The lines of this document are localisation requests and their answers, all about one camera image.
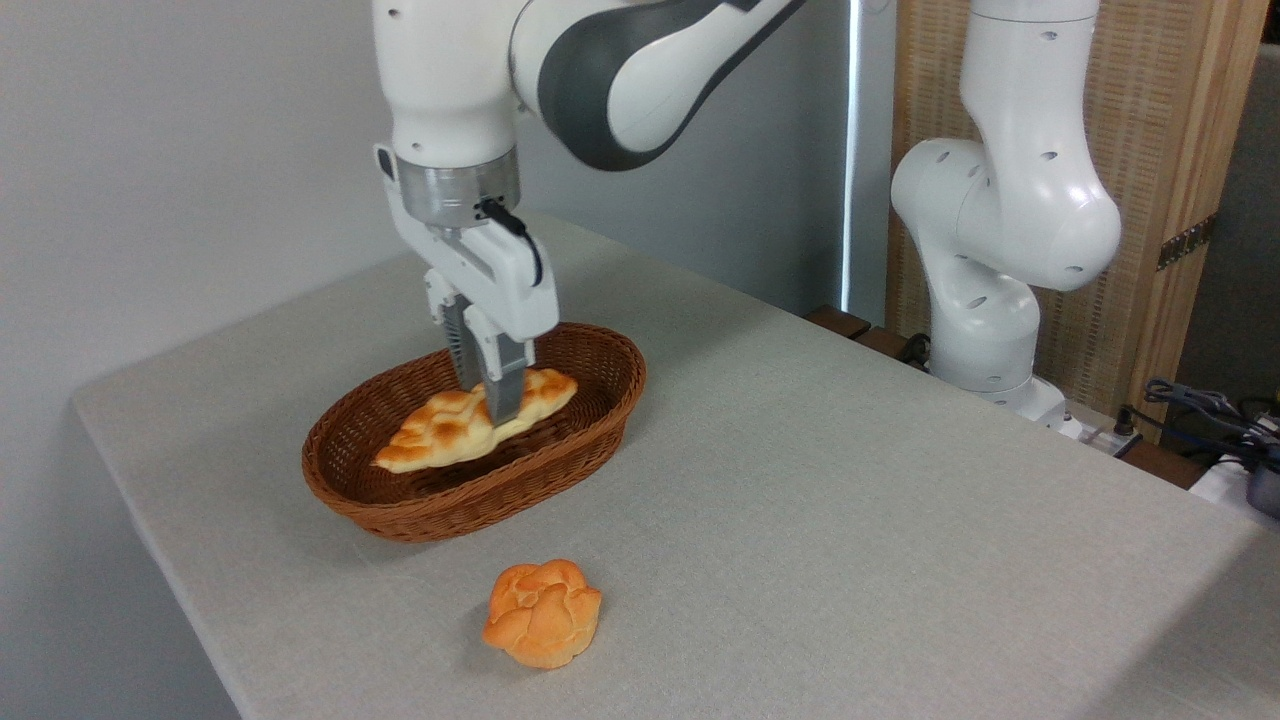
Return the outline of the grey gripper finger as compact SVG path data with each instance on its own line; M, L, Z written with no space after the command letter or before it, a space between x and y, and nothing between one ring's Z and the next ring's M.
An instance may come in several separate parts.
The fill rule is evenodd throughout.
M512 340L476 305L463 310L463 387L481 386L493 425L517 418L525 372L534 361L531 340Z
M424 282L431 318L445 333L460 387L471 391L483 382L483 365L476 340L465 323L470 301L436 268L425 274Z

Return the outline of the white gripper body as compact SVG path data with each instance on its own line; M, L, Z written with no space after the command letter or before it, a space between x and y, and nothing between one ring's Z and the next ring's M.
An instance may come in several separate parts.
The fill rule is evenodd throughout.
M393 222L403 241L512 340L534 340L559 320L544 247L512 214L518 159L475 167L420 167L375 147Z

